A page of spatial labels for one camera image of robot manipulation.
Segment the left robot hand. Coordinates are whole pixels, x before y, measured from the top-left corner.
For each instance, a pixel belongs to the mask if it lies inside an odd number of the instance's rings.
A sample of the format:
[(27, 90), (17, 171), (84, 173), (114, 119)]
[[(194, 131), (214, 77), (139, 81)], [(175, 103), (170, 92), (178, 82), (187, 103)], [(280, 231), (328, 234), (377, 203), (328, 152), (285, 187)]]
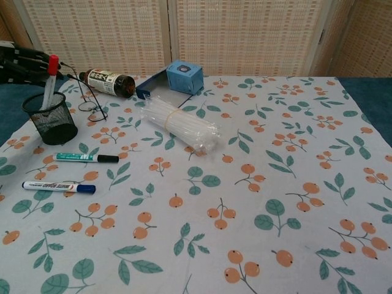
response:
[(0, 84), (31, 84), (44, 87), (49, 77), (49, 57), (42, 51), (0, 40)]

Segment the red cap whiteboard marker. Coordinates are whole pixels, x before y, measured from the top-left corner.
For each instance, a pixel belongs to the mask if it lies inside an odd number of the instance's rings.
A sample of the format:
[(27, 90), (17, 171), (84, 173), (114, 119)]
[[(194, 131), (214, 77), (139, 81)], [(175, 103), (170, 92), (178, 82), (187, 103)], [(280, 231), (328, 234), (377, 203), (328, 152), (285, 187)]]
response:
[(53, 104), (53, 95), (55, 91), (56, 76), (58, 72), (59, 58), (57, 55), (51, 55), (48, 62), (49, 77), (45, 83), (45, 90), (40, 110), (46, 110)]

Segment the black cap green label marker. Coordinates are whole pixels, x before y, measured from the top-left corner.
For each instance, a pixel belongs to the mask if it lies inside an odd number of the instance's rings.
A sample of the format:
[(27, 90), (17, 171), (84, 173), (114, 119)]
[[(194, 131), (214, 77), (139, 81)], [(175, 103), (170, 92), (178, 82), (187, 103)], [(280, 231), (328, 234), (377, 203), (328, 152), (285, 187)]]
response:
[(56, 153), (53, 156), (55, 161), (64, 162), (99, 162), (99, 163), (113, 163), (119, 162), (118, 156), (110, 156), (103, 154), (77, 154), (77, 153)]

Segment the blue cap whiteboard marker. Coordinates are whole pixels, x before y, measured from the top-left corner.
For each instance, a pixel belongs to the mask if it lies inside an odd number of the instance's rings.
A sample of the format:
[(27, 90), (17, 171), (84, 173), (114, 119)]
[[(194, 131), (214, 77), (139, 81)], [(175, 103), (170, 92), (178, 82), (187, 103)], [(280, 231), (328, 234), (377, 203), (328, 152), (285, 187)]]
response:
[(75, 183), (47, 183), (36, 181), (25, 181), (21, 184), (26, 190), (47, 190), (52, 192), (74, 192), (82, 194), (94, 194), (95, 185), (75, 184)]

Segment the black mesh pen holder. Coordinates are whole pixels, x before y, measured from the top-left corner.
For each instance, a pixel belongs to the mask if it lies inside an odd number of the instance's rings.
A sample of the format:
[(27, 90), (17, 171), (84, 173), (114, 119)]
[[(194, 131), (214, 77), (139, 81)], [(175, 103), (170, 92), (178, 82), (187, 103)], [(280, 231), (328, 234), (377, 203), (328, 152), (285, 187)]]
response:
[(34, 123), (42, 141), (47, 145), (63, 145), (73, 139), (78, 129), (66, 105), (66, 97), (54, 92), (54, 104), (41, 109), (43, 94), (36, 94), (22, 103), (22, 109)]

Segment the brown glass bottle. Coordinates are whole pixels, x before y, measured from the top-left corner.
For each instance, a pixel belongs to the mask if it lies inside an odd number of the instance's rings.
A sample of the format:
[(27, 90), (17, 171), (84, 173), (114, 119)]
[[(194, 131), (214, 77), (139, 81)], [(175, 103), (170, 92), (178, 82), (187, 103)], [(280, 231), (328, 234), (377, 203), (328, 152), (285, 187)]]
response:
[(135, 93), (135, 80), (128, 75), (101, 69), (89, 69), (79, 73), (79, 79), (97, 91), (112, 96), (129, 98)]

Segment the woven folding screen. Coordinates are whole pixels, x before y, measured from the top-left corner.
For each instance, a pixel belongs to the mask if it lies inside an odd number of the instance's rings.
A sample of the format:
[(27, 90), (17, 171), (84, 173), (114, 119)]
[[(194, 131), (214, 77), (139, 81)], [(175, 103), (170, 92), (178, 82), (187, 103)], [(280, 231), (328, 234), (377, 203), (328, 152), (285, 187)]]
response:
[(0, 0), (0, 40), (77, 70), (392, 77), (392, 0)]

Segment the dark blue box tray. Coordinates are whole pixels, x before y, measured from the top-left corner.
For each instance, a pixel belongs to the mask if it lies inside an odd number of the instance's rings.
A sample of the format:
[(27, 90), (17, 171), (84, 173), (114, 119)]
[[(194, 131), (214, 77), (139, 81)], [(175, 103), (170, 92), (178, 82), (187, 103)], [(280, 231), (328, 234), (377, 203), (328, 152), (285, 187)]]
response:
[(159, 97), (174, 107), (182, 106), (187, 100), (194, 96), (171, 90), (168, 84), (166, 69), (138, 85), (136, 87), (136, 94), (140, 99)]

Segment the yellow rubber band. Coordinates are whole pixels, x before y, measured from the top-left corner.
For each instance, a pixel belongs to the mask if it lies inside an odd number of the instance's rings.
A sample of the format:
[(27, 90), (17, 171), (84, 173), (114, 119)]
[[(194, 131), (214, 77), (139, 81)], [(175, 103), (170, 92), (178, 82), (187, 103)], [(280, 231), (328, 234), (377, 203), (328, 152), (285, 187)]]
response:
[(177, 112), (179, 112), (179, 111), (182, 111), (182, 109), (177, 109), (177, 110), (171, 112), (171, 113), (167, 116), (167, 118), (166, 118), (166, 120), (165, 120), (165, 123), (164, 123), (164, 129), (165, 129), (165, 130), (167, 130), (167, 125), (168, 125), (169, 120), (172, 118), (172, 116), (173, 116), (175, 113), (177, 113)]

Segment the light blue cardboard box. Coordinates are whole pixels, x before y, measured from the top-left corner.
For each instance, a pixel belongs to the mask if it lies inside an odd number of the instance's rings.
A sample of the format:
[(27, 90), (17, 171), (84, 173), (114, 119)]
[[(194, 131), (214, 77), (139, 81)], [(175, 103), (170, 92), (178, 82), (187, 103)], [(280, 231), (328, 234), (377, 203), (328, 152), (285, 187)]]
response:
[(171, 90), (195, 95), (204, 87), (203, 69), (199, 65), (176, 60), (166, 68), (166, 74)]

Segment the bundle of clear straws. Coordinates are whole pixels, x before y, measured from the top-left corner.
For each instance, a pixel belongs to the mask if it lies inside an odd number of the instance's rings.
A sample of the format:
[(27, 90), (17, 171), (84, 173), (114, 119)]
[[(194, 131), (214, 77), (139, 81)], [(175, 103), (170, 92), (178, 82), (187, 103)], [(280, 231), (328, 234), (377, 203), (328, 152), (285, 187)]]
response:
[[(159, 97), (147, 98), (141, 107), (141, 117), (164, 129), (167, 116), (177, 110)], [(209, 152), (218, 146), (221, 134), (216, 124), (192, 115), (184, 110), (175, 113), (168, 122), (168, 133), (196, 151)]]

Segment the fruit print tablecloth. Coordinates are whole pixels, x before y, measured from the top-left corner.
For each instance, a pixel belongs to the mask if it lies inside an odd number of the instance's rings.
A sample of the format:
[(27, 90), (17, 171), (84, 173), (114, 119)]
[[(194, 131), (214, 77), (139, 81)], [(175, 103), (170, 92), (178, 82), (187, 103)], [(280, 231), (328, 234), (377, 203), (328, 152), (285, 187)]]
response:
[(337, 78), (207, 77), (183, 105), (219, 128), (207, 153), (136, 97), (96, 93), (91, 122), (60, 91), (75, 138), (28, 121), (0, 146), (0, 294), (392, 294), (392, 147)]

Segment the thin black frame eyeglasses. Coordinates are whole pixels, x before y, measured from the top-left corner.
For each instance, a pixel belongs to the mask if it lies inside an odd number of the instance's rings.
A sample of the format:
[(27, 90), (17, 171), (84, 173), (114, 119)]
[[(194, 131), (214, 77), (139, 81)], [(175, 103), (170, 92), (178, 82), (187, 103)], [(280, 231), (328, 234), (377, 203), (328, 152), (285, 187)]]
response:
[[(67, 76), (70, 79), (76, 80), (79, 88), (80, 88), (80, 93), (81, 93), (81, 97), (83, 99), (83, 102), (78, 106), (78, 109), (80, 111), (83, 112), (89, 112), (90, 115), (88, 116), (88, 120), (91, 122), (99, 122), (99, 121), (103, 121), (103, 120), (107, 120), (108, 114), (106, 111), (103, 110), (101, 104), (99, 103), (99, 101), (97, 100), (96, 95), (94, 94), (93, 90), (91, 89), (91, 87), (83, 80), (81, 80), (80, 78), (78, 78), (77, 72), (76, 70), (72, 67), (67, 65), (64, 62), (60, 62), (61, 66), (67, 67), (68, 69), (70, 69), (73, 74), (67, 74)], [(82, 90), (81, 85), (84, 85), (87, 87), (90, 95), (92, 96), (92, 98), (88, 97), (88, 94), (86, 92), (84, 92)]]

